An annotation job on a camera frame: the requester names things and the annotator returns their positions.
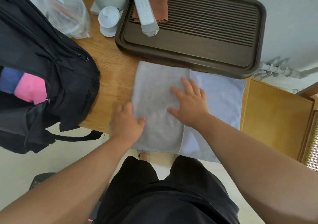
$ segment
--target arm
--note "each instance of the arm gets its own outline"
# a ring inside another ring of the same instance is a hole
[[[246,201],[267,224],[318,223],[318,174],[209,114],[206,94],[182,78],[168,111],[205,138]]]
[[[85,223],[119,161],[140,137],[145,119],[132,104],[119,106],[110,122],[111,138],[0,212],[0,223]]]

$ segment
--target forearm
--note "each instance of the forearm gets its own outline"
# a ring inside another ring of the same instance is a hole
[[[318,174],[212,115],[196,129],[266,223],[318,221]]]
[[[110,139],[0,212],[0,223],[85,223],[128,150]]]

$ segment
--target left hand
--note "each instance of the left hand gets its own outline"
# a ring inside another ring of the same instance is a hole
[[[109,123],[110,138],[119,138],[132,146],[140,138],[145,122],[145,118],[135,119],[132,103],[119,105]]]

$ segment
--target black shorts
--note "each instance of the black shorts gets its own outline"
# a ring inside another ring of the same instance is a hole
[[[216,197],[229,203],[237,214],[239,209],[229,198],[222,182],[209,172],[197,159],[178,156],[173,162],[169,176],[159,181],[152,165],[143,160],[128,156],[119,172],[114,176],[99,207],[97,220],[112,214],[114,206],[121,204],[145,186],[158,184],[183,186],[197,190],[206,200],[215,201]]]

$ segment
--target hand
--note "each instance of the hand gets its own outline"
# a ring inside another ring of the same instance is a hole
[[[190,79],[189,82],[185,77],[181,77],[181,82],[185,87],[185,94],[176,87],[170,88],[180,102],[180,110],[168,108],[168,112],[182,124],[195,129],[198,120],[203,115],[210,113],[206,102],[206,93],[198,87],[193,79]]]
[[[133,104],[119,105],[109,123],[110,138],[119,138],[133,145],[140,138],[145,126],[145,118],[139,121],[133,116]]]

